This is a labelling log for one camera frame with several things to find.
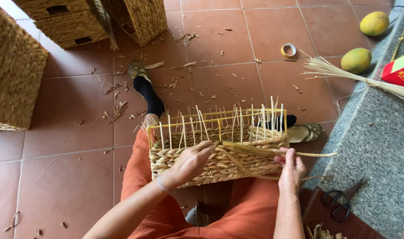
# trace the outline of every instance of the roll of tape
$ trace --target roll of tape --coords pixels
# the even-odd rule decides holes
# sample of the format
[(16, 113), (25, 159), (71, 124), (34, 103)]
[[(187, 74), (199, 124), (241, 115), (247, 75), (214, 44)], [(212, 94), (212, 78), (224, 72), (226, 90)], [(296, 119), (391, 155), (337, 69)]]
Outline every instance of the roll of tape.
[[(285, 48), (286, 46), (289, 46), (289, 47), (292, 49), (292, 51), (293, 51), (293, 54), (292, 54), (292, 55), (286, 54), (286, 52), (284, 51), (284, 48)], [(292, 43), (286, 43), (286, 44), (284, 44), (284, 45), (282, 46), (282, 54), (283, 54), (283, 56), (285, 56), (285, 57), (293, 57), (293, 56), (296, 54), (296, 48), (295, 48), (295, 46), (294, 46)]]

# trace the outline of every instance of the sandal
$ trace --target sandal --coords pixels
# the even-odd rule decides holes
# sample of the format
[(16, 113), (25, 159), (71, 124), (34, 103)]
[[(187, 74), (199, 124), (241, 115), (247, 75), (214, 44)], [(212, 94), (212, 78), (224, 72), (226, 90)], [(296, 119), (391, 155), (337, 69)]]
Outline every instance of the sandal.
[(294, 125), (287, 129), (287, 134), (290, 135), (290, 143), (304, 143), (316, 140), (322, 132), (320, 124), (303, 124)]
[(128, 64), (128, 75), (130, 76), (131, 80), (134, 80), (136, 76), (142, 76), (146, 80), (150, 82), (153, 87), (152, 81), (147, 77), (146, 68), (137, 60), (133, 60), (130, 64)]

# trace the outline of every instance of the black scissors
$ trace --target black scissors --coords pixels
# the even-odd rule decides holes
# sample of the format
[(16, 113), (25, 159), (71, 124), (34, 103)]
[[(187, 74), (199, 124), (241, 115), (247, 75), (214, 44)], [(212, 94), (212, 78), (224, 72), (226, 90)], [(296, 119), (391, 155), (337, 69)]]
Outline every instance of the black scissors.
[[(332, 218), (335, 221), (342, 222), (348, 218), (349, 212), (351, 211), (350, 201), (354, 197), (355, 193), (361, 188), (361, 186), (365, 182), (366, 182), (366, 180), (364, 181), (364, 178), (362, 178), (360, 181), (357, 182), (357, 184), (355, 184), (353, 187), (351, 187), (345, 191), (330, 190), (330, 191), (327, 191), (326, 193), (324, 193), (323, 197), (321, 198), (321, 202), (325, 206), (331, 206), (331, 205), (335, 204), (341, 196), (343, 196), (343, 198), (345, 199), (345, 202), (341, 206), (339, 206), (337, 209), (335, 209), (332, 213)], [(327, 197), (327, 195), (330, 195), (331, 193), (337, 193), (336, 196), (333, 198), (333, 201), (331, 203), (325, 202), (325, 198)], [(338, 212), (340, 212), (340, 211), (345, 212), (345, 210), (346, 210), (346, 214), (343, 218), (337, 216), (337, 214), (341, 214)]]

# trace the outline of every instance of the wicker drawer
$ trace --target wicker drawer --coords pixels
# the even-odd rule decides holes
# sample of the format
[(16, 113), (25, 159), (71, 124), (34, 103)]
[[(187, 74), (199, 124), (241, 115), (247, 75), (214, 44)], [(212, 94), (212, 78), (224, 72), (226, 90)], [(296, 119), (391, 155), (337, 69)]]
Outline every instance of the wicker drawer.
[(13, 0), (32, 19), (90, 9), (87, 0)]
[(0, 130), (26, 130), (48, 52), (0, 8)]
[(90, 10), (37, 19), (35, 25), (61, 48), (69, 48), (108, 38)]

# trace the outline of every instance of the woven basket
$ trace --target woven basket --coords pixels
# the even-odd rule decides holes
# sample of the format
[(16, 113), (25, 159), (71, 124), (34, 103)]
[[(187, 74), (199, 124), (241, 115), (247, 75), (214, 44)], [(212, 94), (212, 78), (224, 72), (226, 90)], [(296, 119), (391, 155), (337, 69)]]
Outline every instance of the woven basket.
[[(149, 134), (149, 143), (151, 146), (149, 157), (151, 160), (152, 179), (155, 179), (159, 174), (172, 167), (186, 147), (197, 145), (202, 140), (207, 139), (217, 144), (216, 152), (209, 157), (204, 172), (181, 187), (227, 181), (242, 177), (258, 177), (259, 175), (281, 170), (281, 166), (274, 162), (274, 156), (280, 153), (274, 152), (274, 150), (280, 147), (289, 147), (290, 136), (286, 133), (286, 110), (283, 110), (282, 114), (284, 119), (283, 132), (267, 128), (264, 131), (264, 128), (254, 126), (253, 119), (252, 121), (250, 120), (252, 116), (265, 116), (277, 112), (281, 114), (280, 109), (273, 109), (273, 111), (271, 109), (250, 109), (241, 111), (240, 114), (238, 112), (235, 114), (233, 111), (227, 111), (221, 114), (201, 113), (201, 116), (174, 117), (171, 118), (172, 121), (180, 120), (181, 123), (170, 124), (170, 122), (167, 122), (162, 124), (163, 131), (168, 128), (168, 131), (162, 134), (159, 130), (161, 124), (155, 122), (147, 128), (147, 132), (151, 133)], [(226, 117), (226, 114), (232, 114), (233, 116)], [(216, 116), (216, 119), (206, 120), (208, 116), (211, 119), (212, 116)], [(194, 121), (192, 119), (191, 123), (189, 118), (193, 117), (196, 118)], [(182, 133), (182, 130), (172, 133), (171, 128), (181, 127), (183, 129), (182, 118), (187, 118), (187, 120), (184, 120), (185, 134)]]
[(163, 0), (102, 0), (110, 17), (140, 46), (167, 29)]
[(91, 10), (37, 19), (35, 25), (61, 48), (78, 46), (109, 37)]
[(32, 19), (90, 9), (87, 0), (13, 0), (13, 2)]
[(0, 8), (0, 130), (26, 130), (48, 52)]

